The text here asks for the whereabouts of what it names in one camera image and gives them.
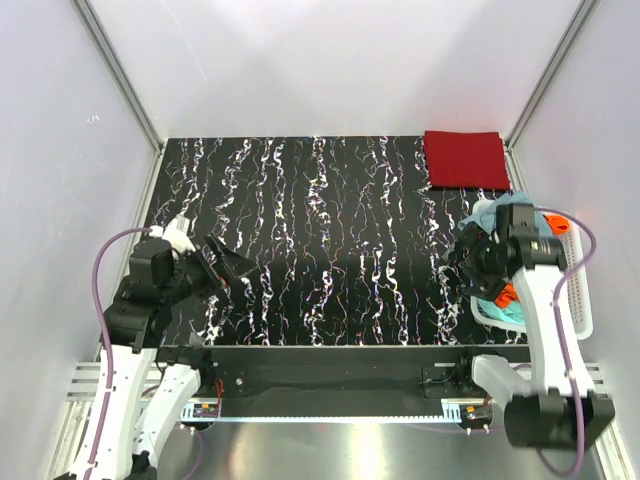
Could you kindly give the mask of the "light blue t-shirt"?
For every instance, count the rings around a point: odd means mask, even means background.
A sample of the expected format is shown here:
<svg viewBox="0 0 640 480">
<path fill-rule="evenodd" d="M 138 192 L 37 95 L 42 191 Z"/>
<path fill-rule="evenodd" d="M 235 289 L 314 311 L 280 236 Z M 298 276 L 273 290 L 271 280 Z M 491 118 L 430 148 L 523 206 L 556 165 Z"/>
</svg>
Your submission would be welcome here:
<svg viewBox="0 0 640 480">
<path fill-rule="evenodd" d="M 485 233 L 492 234 L 496 228 L 497 208 L 511 204 L 535 207 L 533 201 L 524 192 L 507 192 L 494 200 L 478 200 L 472 207 L 472 213 L 460 220 L 457 227 L 462 232 L 469 224 L 476 224 Z"/>
</svg>

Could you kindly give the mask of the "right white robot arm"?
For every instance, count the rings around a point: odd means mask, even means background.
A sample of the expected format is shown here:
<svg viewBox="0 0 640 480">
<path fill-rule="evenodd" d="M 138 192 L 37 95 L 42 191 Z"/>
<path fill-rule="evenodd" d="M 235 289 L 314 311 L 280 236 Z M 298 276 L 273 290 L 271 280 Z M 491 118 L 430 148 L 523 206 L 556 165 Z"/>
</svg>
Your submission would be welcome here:
<svg viewBox="0 0 640 480">
<path fill-rule="evenodd" d="M 450 260 L 466 277 L 467 295 L 493 301 L 512 285 L 524 314 L 530 376 L 523 378 L 498 355 L 477 355 L 454 371 L 466 396 L 485 390 L 504 413 L 514 447 L 589 448 L 615 416 L 613 402 L 597 395 L 581 355 L 565 285 L 573 274 L 564 245 L 540 233 L 535 206 L 495 207 L 494 226 L 471 221 Z"/>
</svg>

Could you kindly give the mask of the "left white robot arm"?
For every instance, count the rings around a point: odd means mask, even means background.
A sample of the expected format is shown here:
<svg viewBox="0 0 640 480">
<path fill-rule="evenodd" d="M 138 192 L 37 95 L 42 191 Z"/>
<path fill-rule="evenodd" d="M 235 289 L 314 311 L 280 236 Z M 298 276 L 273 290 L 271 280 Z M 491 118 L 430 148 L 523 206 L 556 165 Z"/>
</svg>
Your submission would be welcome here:
<svg viewBox="0 0 640 480">
<path fill-rule="evenodd" d="M 209 350 L 166 347 L 176 305 L 226 292 L 256 262 L 212 235 L 206 256 L 183 232 L 146 229 L 108 307 L 96 307 L 103 346 L 88 425 L 67 479 L 154 479 L 167 439 L 193 396 L 222 395 Z"/>
</svg>

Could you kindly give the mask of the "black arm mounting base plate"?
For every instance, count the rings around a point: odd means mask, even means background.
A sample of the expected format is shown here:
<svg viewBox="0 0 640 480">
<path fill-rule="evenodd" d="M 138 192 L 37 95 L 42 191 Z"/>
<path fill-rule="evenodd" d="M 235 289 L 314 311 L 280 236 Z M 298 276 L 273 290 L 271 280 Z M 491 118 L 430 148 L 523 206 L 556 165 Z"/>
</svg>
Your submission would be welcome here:
<svg viewBox="0 0 640 480">
<path fill-rule="evenodd" d="M 231 418 L 427 417 L 466 389 L 443 386 L 472 354 L 529 361 L 525 345 L 214 346 L 223 382 L 222 416 Z"/>
</svg>

